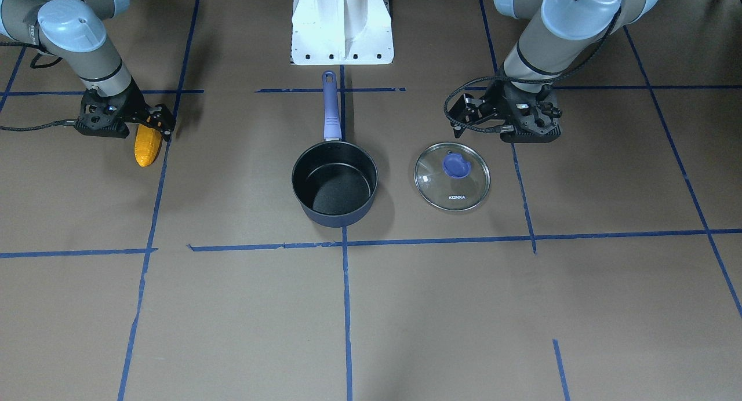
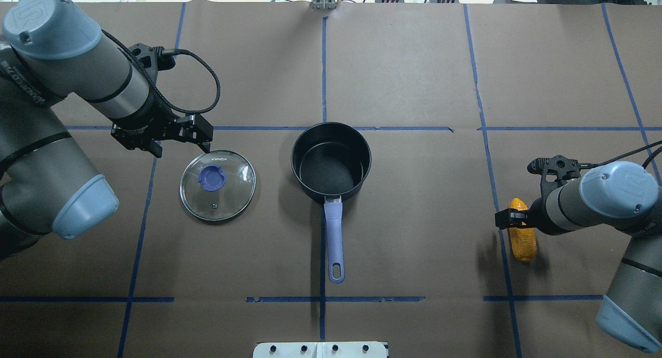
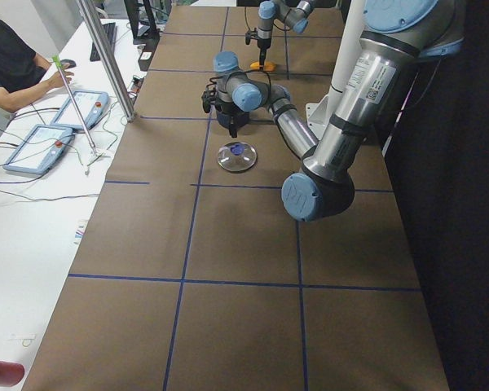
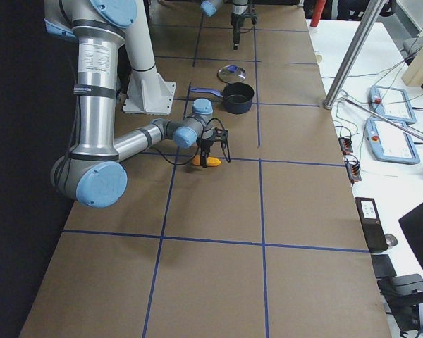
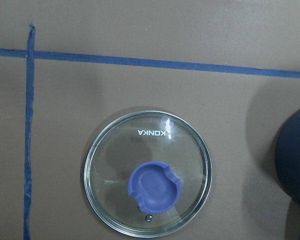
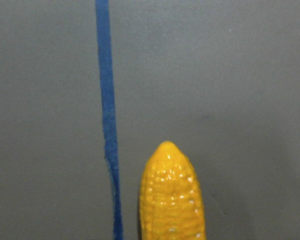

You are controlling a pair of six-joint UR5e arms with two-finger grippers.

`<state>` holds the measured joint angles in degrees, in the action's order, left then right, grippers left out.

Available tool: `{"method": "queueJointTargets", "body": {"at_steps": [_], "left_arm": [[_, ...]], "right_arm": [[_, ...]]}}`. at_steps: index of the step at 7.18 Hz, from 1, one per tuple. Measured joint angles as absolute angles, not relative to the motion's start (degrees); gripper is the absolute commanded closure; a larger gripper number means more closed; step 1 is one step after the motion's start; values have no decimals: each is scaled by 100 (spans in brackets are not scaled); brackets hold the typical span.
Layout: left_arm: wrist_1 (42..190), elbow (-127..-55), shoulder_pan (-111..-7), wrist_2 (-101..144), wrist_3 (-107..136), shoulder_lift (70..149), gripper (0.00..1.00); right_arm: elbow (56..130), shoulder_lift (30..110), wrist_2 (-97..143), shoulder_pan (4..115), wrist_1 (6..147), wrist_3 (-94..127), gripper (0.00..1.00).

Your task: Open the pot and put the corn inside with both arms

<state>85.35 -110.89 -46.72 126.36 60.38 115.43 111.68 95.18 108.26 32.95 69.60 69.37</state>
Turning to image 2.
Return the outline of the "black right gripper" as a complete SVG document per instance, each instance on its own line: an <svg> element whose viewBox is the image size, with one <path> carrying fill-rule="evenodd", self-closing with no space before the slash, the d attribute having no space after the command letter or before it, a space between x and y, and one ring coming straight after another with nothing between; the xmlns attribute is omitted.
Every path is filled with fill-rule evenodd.
<svg viewBox="0 0 662 358"><path fill-rule="evenodd" d="M536 199L529 210L506 208L494 215L495 226L499 229L536 228L546 235L560 234L560 228L551 221L543 198Z"/></svg>

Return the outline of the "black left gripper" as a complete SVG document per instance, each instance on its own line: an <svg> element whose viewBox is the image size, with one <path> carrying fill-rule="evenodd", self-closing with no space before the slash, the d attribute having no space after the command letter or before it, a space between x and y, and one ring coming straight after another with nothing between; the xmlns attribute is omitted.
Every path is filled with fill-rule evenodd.
<svg viewBox="0 0 662 358"><path fill-rule="evenodd" d="M163 106L148 106L137 114L113 120L111 136L125 149L140 149L162 157L159 141L173 139L196 144L210 153L214 127L201 114L180 117Z"/></svg>

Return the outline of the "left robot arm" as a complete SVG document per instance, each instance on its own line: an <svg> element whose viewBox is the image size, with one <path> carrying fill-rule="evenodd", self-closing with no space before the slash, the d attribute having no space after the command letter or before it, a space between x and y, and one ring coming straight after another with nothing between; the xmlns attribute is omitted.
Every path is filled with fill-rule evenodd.
<svg viewBox="0 0 662 358"><path fill-rule="evenodd" d="M201 110L173 105L156 87L184 49L126 47L72 0L19 0L2 22L2 259L55 233L65 240L119 206L53 105L75 94L112 123L125 149L161 157L163 140L210 151Z"/></svg>

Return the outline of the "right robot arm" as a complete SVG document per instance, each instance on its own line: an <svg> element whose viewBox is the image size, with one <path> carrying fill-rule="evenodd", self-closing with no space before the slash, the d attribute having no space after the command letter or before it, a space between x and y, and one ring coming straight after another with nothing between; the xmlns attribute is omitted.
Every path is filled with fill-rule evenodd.
<svg viewBox="0 0 662 358"><path fill-rule="evenodd" d="M604 226L629 238L596 316L611 337L646 353L660 351L660 186L630 161L584 164L556 155L528 165L540 196L526 208L495 214L500 229L561 235Z"/></svg>

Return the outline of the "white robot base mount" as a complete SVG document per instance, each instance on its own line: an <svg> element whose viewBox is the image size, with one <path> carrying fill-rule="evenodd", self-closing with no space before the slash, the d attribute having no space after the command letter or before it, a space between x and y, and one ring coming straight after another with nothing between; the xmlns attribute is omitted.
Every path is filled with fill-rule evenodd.
<svg viewBox="0 0 662 358"><path fill-rule="evenodd" d="M253 357L390 357L380 341L298 341L259 343Z"/></svg>

